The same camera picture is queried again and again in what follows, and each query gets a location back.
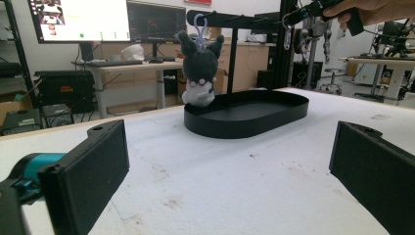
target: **chair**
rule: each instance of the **chair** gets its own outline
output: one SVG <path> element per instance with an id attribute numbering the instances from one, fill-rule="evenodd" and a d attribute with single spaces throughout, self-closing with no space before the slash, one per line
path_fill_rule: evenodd
<path id="1" fill-rule="evenodd" d="M 324 71 L 332 73 L 332 80 L 330 81 L 330 83 L 323 83 L 320 86 L 320 90 L 322 89 L 323 86 L 326 87 L 326 91 L 330 91 L 332 88 L 337 88 L 336 93 L 338 95 L 342 94 L 342 86 L 340 84 L 335 83 L 335 77 L 336 77 L 336 72 L 343 72 L 344 70 L 341 70 L 341 69 L 325 69 Z"/>

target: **stuffed animal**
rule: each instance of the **stuffed animal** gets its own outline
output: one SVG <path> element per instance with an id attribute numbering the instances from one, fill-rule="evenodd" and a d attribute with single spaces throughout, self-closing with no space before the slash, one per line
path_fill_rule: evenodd
<path id="1" fill-rule="evenodd" d="M 186 91 L 182 95 L 182 100 L 185 104 L 206 107 L 214 100 L 213 83 L 216 82 L 217 59 L 224 37 L 218 35 L 206 48 L 198 48 L 186 31 L 180 31 L 178 38 L 184 55 L 183 73 L 187 76 Z"/>

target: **black tray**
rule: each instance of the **black tray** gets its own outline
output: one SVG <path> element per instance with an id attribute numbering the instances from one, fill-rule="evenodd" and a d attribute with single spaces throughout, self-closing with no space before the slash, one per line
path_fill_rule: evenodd
<path id="1" fill-rule="evenodd" d="M 194 133 L 239 139 L 307 116 L 308 99 L 297 94 L 250 90 L 217 95 L 207 107 L 184 107 L 184 124 Z"/>

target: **hand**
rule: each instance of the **hand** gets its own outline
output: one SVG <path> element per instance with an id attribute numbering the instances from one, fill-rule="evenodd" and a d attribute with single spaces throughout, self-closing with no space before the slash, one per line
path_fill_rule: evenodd
<path id="1" fill-rule="evenodd" d="M 347 29 L 347 22 L 351 15 L 349 13 L 342 14 L 347 9 L 357 8 L 363 24 L 369 25 L 405 18 L 403 15 L 408 14 L 405 8 L 413 10 L 414 6 L 412 0 L 345 0 L 326 9 L 323 14 L 326 17 L 338 15 L 341 28 Z"/>

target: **white table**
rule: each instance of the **white table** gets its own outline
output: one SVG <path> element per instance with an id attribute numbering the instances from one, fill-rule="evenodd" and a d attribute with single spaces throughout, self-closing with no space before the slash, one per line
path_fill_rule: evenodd
<path id="1" fill-rule="evenodd" d="M 413 71 L 415 68 L 415 60 L 386 60 L 386 59 L 356 59 L 356 58 L 340 58 L 345 62 L 353 62 L 360 64 L 386 65 L 389 70 L 393 70 L 391 82 L 385 95 L 384 103 L 397 105 L 397 95 L 402 85 L 405 71 Z"/>
<path id="2" fill-rule="evenodd" d="M 148 64 L 137 66 L 88 68 L 91 70 L 94 76 L 95 94 L 97 97 L 100 118 L 106 118 L 107 107 L 109 106 L 127 104 L 136 101 L 143 101 L 154 97 L 158 97 L 158 108 L 165 108 L 163 71 L 182 69 L 183 63 L 164 62 L 161 64 Z M 157 83 L 154 83 L 149 86 L 128 86 L 113 89 L 104 89 L 103 87 L 102 78 L 104 74 L 129 73 L 139 71 L 156 71 L 158 74 Z"/>
<path id="3" fill-rule="evenodd" d="M 90 234 L 388 234 L 330 174 L 336 129 L 366 125 L 415 154 L 415 110 L 284 91 L 310 100 L 307 117 L 246 139 L 189 131 L 183 107 L 122 117 L 130 171 Z M 23 156 L 66 153 L 111 119 L 1 137 L 0 179 Z M 44 202 L 23 210 L 32 234 L 53 234 Z"/>

